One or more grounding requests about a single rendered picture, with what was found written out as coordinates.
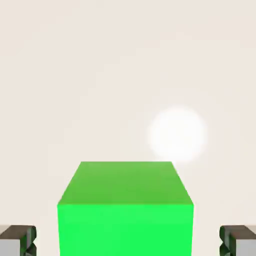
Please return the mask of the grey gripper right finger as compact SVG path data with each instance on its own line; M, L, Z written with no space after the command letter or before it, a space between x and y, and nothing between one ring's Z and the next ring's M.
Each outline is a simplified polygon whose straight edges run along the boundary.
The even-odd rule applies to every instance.
M219 256L256 256L256 225L222 225Z

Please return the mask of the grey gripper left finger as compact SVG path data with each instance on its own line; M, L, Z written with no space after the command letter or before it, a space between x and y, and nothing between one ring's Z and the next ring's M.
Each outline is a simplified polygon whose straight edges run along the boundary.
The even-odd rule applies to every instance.
M37 256L34 225L0 225L0 256Z

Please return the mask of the small green cube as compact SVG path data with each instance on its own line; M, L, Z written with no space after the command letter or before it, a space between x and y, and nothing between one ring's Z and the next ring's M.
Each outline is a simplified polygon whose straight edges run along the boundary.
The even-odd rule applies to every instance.
M57 204L60 256L192 256L194 204L168 161L83 161Z

